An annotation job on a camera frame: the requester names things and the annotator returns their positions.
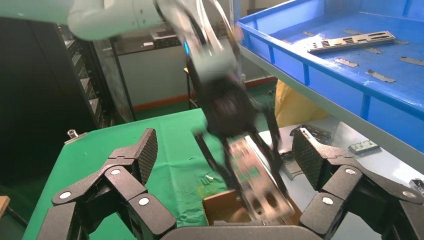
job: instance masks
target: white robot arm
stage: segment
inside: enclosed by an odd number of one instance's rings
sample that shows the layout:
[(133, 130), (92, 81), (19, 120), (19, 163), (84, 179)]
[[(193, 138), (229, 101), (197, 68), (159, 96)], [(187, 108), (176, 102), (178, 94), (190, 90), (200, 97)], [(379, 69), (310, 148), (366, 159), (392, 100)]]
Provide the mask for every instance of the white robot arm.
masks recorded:
[(0, 16), (66, 24), (84, 40), (157, 26), (163, 22), (151, 0), (5, 0)]
[(228, 38), (218, 40), (202, 0), (2, 0), (0, 17), (68, 25), (84, 40), (105, 39), (164, 21), (188, 49), (200, 81), (237, 72), (237, 42), (217, 0)]

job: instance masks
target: floor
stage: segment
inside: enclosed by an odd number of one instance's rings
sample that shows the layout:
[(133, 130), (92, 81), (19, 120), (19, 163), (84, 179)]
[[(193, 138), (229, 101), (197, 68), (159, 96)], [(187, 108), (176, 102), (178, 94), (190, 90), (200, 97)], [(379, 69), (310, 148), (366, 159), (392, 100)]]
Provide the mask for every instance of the floor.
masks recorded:
[[(274, 107), (275, 96), (273, 94), (269, 95), (269, 91), (275, 91), (275, 83), (265, 83), (247, 89), (253, 102), (258, 105), (268, 104)], [(189, 110), (188, 103), (184, 101), (139, 111), (135, 115), (137, 121), (139, 121), (187, 110)], [(260, 132), (268, 130), (266, 120), (263, 116), (257, 118), (256, 127)], [(31, 181), (0, 185), (0, 195), (10, 196), (11, 202), (9, 206), (29, 222), (48, 177), (48, 175), (44, 175)], [(24, 231), (25, 229), (11, 217), (6, 215), (0, 218), (0, 239), (18, 240), (22, 238)]]

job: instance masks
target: green mat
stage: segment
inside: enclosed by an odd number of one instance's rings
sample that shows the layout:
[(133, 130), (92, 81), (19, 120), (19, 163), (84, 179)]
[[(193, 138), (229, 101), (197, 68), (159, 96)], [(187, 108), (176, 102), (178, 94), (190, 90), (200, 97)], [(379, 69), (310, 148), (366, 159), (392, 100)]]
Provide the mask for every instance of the green mat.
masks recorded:
[[(146, 128), (156, 129), (157, 160), (146, 184), (176, 217), (178, 227), (206, 225), (202, 199), (226, 190), (221, 177), (212, 172), (194, 140), (192, 131), (204, 128), (200, 109), (100, 129), (63, 147), (26, 229), (24, 240), (37, 237), (52, 197), (61, 189), (97, 171), (116, 148), (138, 141)], [(221, 159), (221, 146), (206, 140), (212, 154)], [(107, 217), (92, 240), (135, 239), (121, 219)]]

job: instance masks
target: cardboard box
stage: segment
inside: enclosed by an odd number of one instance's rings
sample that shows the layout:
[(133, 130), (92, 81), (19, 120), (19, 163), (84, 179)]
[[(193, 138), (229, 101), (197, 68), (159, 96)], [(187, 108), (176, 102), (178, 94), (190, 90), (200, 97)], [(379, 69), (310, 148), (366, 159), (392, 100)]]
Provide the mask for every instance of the cardboard box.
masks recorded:
[[(289, 202), (294, 208), (294, 215), (289, 217), (291, 225), (298, 225), (302, 212), (289, 197)], [(240, 200), (238, 192), (225, 191), (203, 199), (203, 211), (209, 226), (213, 226), (216, 221), (226, 223), (250, 223), (248, 210), (245, 209)]]

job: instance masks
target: orange stripe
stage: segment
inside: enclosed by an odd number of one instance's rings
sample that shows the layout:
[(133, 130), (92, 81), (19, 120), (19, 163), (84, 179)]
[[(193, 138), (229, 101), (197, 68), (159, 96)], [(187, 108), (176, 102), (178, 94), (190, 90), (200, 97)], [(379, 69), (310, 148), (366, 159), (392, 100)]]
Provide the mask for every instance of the orange stripe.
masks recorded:
[[(268, 83), (276, 83), (277, 82), (277, 78), (274, 76), (268, 77), (268, 78), (264, 78), (264, 79), (260, 79), (260, 80), (256, 80), (256, 81), (252, 81), (252, 82), (247, 82), (245, 84), (246, 88), (251, 88), (251, 87), (256, 87), (262, 84), (268, 84)], [(133, 109), (135, 112), (138, 111), (142, 111), (142, 110), (147, 110), (147, 109), (152, 109), (152, 108), (157, 108), (157, 107), (162, 107), (162, 106), (166, 106), (169, 104), (175, 104), (175, 103), (179, 103), (179, 102), (183, 102), (183, 101), (188, 101), (189, 100), (189, 96), (187, 94), (185, 95), (180, 95), (180, 96), (174, 96), (174, 97), (170, 97), (170, 98), (165, 98), (165, 99), (161, 99), (161, 100), (157, 100), (157, 101), (151, 101), (151, 102), (147, 102), (147, 103), (143, 103), (143, 104), (137, 104), (133, 106)]]

